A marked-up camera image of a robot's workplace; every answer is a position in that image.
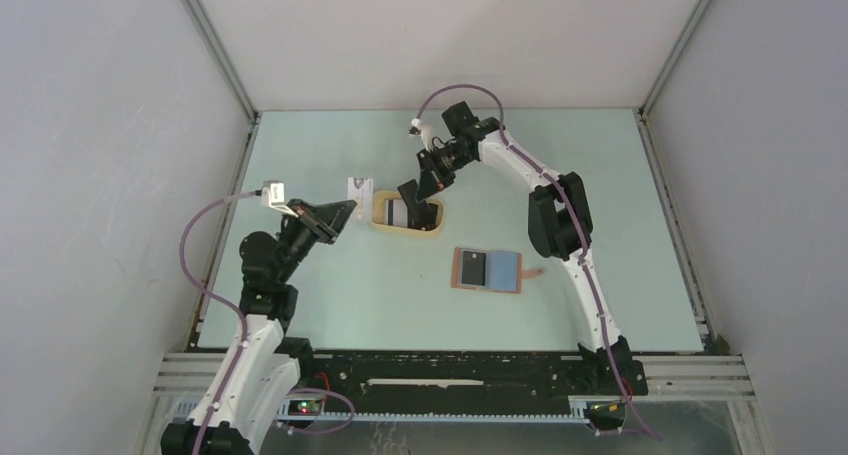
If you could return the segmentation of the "black credit card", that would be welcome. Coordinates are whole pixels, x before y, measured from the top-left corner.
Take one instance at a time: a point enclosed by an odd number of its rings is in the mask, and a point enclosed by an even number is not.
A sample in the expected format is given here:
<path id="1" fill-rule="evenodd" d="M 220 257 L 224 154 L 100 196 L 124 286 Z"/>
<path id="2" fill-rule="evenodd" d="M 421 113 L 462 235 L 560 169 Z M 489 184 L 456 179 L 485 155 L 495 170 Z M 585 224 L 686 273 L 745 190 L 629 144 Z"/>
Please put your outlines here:
<path id="1" fill-rule="evenodd" d="M 487 253 L 464 250 L 461 252 L 459 283 L 466 286 L 486 285 Z"/>

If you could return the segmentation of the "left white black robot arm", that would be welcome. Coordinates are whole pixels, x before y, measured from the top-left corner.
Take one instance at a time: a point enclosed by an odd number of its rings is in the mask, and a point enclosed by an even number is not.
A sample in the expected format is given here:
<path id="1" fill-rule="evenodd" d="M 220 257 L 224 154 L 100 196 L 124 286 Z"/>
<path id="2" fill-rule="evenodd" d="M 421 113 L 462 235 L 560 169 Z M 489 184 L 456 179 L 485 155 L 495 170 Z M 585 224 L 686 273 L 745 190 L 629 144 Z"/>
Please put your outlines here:
<path id="1" fill-rule="evenodd" d="M 257 454 L 285 398 L 312 386 L 316 365 L 308 341 L 297 343 L 296 353 L 280 350 L 298 298 L 289 280 L 316 244 L 337 241 L 355 208 L 353 200 L 292 199 L 277 232 L 254 231 L 241 240 L 239 302 L 207 294 L 236 314 L 233 342 L 188 419 L 164 429 L 162 453 Z"/>

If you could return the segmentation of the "beige oval card tray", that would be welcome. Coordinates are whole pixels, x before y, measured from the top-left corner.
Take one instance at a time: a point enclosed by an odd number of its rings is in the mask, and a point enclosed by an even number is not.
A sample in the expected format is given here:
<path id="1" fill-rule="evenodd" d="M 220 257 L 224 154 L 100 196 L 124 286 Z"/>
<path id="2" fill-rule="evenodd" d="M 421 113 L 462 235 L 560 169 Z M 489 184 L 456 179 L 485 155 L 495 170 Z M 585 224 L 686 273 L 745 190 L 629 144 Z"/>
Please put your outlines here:
<path id="1" fill-rule="evenodd" d="M 429 230 L 389 224 L 388 206 L 391 202 L 396 200 L 403 205 L 403 200 L 397 191 L 379 190 L 373 193 L 371 217 L 371 225 L 373 228 L 381 232 L 417 239 L 433 239 L 440 234 L 445 212 L 444 204 L 441 200 L 435 198 L 427 199 L 428 205 L 435 209 L 435 227 Z"/>

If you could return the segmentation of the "brown leather card holder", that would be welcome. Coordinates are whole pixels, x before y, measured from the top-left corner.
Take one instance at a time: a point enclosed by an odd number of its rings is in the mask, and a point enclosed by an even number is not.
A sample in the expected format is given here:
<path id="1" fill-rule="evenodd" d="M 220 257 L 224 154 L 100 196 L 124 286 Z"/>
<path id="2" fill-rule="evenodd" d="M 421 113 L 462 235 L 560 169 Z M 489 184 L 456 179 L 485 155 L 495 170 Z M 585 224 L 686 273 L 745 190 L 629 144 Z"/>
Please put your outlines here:
<path id="1" fill-rule="evenodd" d="M 486 285 L 484 287 L 466 286 L 459 283 L 461 252 L 464 250 L 487 253 Z M 522 254 L 518 252 L 456 247 L 453 254 L 450 285 L 454 289 L 461 290 L 520 294 L 525 280 L 539 277 L 544 273 L 545 269 L 542 267 L 525 268 Z"/>

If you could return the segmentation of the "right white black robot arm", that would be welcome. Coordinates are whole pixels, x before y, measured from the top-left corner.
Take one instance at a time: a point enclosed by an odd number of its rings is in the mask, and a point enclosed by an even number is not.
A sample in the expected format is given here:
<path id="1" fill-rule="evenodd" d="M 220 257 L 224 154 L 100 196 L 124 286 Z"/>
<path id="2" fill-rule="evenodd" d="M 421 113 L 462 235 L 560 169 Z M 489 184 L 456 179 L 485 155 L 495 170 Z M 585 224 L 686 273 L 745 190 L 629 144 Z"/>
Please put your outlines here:
<path id="1" fill-rule="evenodd" d="M 446 142 L 438 141 L 421 118 L 411 121 L 410 134 L 423 144 L 416 155 L 419 178 L 404 183 L 399 191 L 412 228 L 435 228 L 436 210 L 429 197 L 450 187 L 457 172 L 473 162 L 495 169 L 526 192 L 531 245 L 540 256 L 560 261 L 576 292 L 583 323 L 578 331 L 578 350 L 585 360 L 583 383 L 596 393 L 610 391 L 633 355 L 597 280 L 591 248 L 593 221 L 583 180 L 575 172 L 562 174 L 548 168 L 514 139 L 501 120 L 480 119 L 464 102 L 446 109 L 442 119 L 451 135 Z"/>

